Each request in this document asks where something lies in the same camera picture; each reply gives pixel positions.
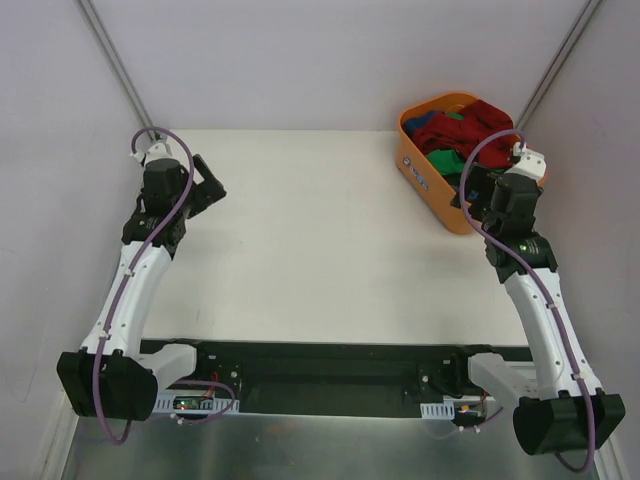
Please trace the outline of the red t shirt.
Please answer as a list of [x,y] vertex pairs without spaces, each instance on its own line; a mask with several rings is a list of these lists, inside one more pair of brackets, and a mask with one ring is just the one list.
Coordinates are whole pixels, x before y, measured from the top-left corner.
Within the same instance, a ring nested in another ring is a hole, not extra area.
[[512,127],[513,122],[509,115],[482,100],[477,100],[457,113],[440,110],[424,128],[409,138],[425,157],[436,149],[453,149],[466,162],[482,140]]

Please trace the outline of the orange plastic bin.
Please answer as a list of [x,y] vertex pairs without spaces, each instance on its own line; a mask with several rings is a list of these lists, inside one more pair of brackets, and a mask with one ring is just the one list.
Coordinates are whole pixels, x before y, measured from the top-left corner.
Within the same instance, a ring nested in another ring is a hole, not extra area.
[[[471,226],[460,208],[452,204],[458,198],[462,172],[441,176],[404,132],[403,124],[409,118],[424,115],[431,110],[457,113],[477,100],[481,99],[469,93],[445,93],[407,109],[400,114],[397,123],[397,168],[443,226],[450,232],[461,235],[471,232]],[[539,184],[543,184],[547,176],[544,155],[524,144],[521,136],[515,133],[494,139],[482,147],[474,157],[474,164],[498,170],[501,174],[523,174]]]

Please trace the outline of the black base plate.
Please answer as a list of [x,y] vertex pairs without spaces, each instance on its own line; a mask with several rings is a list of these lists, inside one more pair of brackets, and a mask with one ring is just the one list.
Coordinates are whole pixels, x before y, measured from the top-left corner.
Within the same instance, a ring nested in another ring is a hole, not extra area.
[[480,389],[463,365],[489,345],[362,345],[190,341],[199,380],[246,414],[417,418],[420,407]]

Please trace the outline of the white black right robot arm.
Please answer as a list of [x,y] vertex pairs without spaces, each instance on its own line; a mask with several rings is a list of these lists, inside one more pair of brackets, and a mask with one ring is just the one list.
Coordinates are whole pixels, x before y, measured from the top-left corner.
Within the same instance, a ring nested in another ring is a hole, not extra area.
[[513,302],[535,368],[528,380],[497,353],[482,351],[450,369],[461,394],[482,388],[512,416],[529,455],[583,450],[589,458],[623,420],[618,394],[608,394],[590,366],[566,310],[558,264],[534,228],[546,166],[521,150],[514,168],[498,174],[469,159],[453,204],[484,238],[486,257]]

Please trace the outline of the green t shirt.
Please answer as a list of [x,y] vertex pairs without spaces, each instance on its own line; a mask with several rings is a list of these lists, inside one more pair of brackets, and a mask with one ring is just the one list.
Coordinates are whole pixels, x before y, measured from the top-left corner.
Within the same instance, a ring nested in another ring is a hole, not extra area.
[[426,158],[441,176],[460,174],[464,170],[464,158],[453,149],[436,149]]

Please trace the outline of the blue t shirt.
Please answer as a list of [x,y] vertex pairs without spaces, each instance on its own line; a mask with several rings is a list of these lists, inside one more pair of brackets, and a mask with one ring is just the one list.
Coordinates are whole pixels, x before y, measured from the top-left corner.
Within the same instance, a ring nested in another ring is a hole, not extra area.
[[403,124],[403,130],[407,134],[408,137],[412,137],[416,131],[424,128],[429,121],[437,114],[440,113],[440,110],[431,110],[424,115],[409,118]]

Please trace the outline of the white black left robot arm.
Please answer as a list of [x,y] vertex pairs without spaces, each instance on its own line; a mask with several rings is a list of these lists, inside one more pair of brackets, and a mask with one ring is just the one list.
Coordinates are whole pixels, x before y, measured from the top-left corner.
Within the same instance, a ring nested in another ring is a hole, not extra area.
[[125,223],[118,269],[100,315],[76,352],[61,354],[56,371],[74,412],[144,421],[158,393],[177,381],[204,387],[210,363],[194,347],[169,343],[141,351],[144,325],[161,279],[171,265],[188,219],[222,200],[226,191],[200,155],[195,182],[168,147],[155,143],[137,159],[144,165],[135,209]]

